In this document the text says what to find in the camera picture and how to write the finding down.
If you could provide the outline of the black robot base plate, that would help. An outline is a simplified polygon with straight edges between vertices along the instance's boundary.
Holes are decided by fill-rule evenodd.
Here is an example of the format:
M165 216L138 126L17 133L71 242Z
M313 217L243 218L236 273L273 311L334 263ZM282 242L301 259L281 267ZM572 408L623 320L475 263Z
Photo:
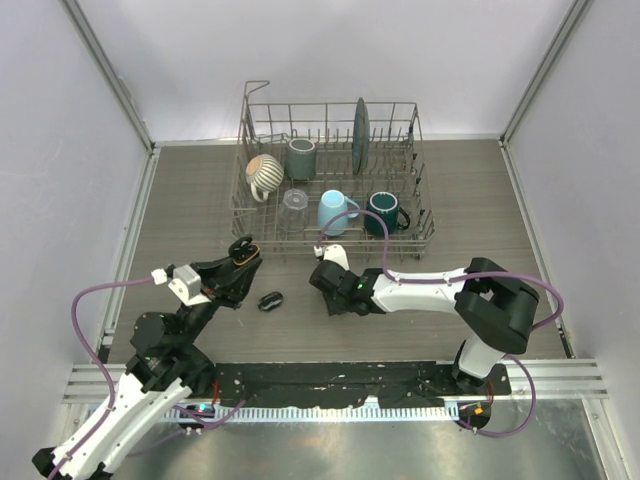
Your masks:
M512 393L507 369L495 365L487 381L454 377L453 365L434 361L218 363L215 382L224 406L358 408L375 397L383 409L442 406L446 397Z

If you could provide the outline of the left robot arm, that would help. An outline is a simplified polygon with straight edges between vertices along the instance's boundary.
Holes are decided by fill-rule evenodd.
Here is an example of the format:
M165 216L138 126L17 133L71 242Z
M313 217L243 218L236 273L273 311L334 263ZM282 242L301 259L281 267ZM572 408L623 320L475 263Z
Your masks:
M64 443L40 449L32 462L47 479L108 479L133 446L174 405L200 399L216 379L214 363L194 344L221 307L237 309L262 260L256 248L212 261L156 269L144 283L167 285L174 313L147 312L136 321L135 354L108 395Z

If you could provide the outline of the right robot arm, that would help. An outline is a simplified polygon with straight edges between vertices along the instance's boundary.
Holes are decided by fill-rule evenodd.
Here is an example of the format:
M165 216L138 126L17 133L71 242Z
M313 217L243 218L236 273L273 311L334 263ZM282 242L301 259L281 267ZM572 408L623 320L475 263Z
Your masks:
M460 346L451 371L453 386L465 395L483 388L505 355L526 351L539 303L536 290L508 278L504 269L483 257L452 272L390 275L380 268L357 275L324 259L309 283L322 293L331 316L398 311L457 315L473 332Z

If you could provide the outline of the black earbud charging case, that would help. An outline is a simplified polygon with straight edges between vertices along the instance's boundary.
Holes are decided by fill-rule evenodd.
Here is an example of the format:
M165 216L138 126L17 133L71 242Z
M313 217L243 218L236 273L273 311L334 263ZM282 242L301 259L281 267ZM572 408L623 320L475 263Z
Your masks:
M282 305L284 296L282 293L274 291L264 295L258 302L258 308L262 312L270 312Z

